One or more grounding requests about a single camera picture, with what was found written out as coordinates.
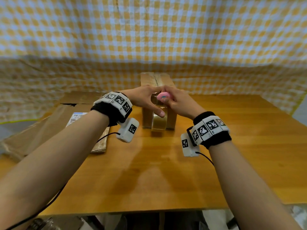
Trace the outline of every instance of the table surface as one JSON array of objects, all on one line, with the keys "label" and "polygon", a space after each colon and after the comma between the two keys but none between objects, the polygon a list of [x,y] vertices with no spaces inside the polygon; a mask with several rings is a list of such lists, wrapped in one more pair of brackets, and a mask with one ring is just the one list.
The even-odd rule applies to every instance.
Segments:
[{"label": "table surface", "polygon": [[[307,127],[259,96],[193,98],[228,125],[235,145],[285,204],[307,203]],[[142,129],[140,108],[130,117],[140,122],[133,141],[109,136],[106,153],[90,155],[42,215],[227,207],[212,164],[183,156],[180,135],[191,120],[178,116],[175,131],[162,136]],[[13,165],[2,157],[0,176]]]}]

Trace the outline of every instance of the yellow checkered cloth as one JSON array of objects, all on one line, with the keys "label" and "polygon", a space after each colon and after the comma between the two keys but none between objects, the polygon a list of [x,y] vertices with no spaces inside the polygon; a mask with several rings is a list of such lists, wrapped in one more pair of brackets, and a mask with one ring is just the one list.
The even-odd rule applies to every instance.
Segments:
[{"label": "yellow checkered cloth", "polygon": [[307,91],[306,0],[0,0],[0,122],[64,92],[167,72],[197,94],[259,94],[291,113]]}]

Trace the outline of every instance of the pink object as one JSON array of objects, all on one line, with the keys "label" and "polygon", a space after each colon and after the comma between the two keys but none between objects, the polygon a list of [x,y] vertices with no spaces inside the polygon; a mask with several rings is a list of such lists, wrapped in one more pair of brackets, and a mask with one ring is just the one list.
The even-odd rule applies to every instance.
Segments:
[{"label": "pink object", "polygon": [[168,97],[170,99],[174,99],[173,95],[171,95],[169,92],[161,92],[161,93],[159,93],[158,96],[157,96],[157,99],[159,101],[161,101],[161,99],[164,98],[164,97]]}]

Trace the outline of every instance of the forearm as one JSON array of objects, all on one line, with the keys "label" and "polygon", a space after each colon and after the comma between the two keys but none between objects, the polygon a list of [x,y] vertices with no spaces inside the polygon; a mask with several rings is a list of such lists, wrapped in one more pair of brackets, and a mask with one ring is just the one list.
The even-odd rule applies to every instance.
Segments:
[{"label": "forearm", "polygon": [[231,141],[209,148],[223,194],[242,229],[300,229]]},{"label": "forearm", "polygon": [[0,220],[13,217],[6,221],[12,225],[44,206],[80,167],[108,124],[107,116],[90,111],[18,163],[0,181]]}]

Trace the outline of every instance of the flattened cardboard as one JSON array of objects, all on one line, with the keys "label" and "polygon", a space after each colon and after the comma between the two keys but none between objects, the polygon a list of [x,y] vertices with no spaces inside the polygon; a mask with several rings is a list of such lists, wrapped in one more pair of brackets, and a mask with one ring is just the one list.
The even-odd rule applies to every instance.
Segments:
[{"label": "flattened cardboard", "polygon": [[[149,86],[162,86],[169,85],[175,87],[172,79],[166,73],[153,73],[153,72],[143,72],[140,74],[141,76],[141,86],[149,85]],[[157,95],[151,96],[151,101],[155,105],[163,105],[162,102],[157,100]],[[142,108],[143,115],[143,128],[151,128],[153,112],[146,108]],[[177,114],[169,107],[167,107],[167,130],[174,130],[176,125]]]},{"label": "flattened cardboard", "polygon": [[[74,112],[89,112],[92,104],[59,105],[53,114],[3,140],[6,153],[13,159],[20,161],[37,147],[63,130]],[[109,127],[102,136],[109,133]],[[93,148],[93,153],[102,153],[106,150],[106,138],[99,141]]]},{"label": "flattened cardboard", "polygon": [[104,94],[100,92],[71,91],[70,93],[65,93],[59,102],[61,104],[93,104]]}]

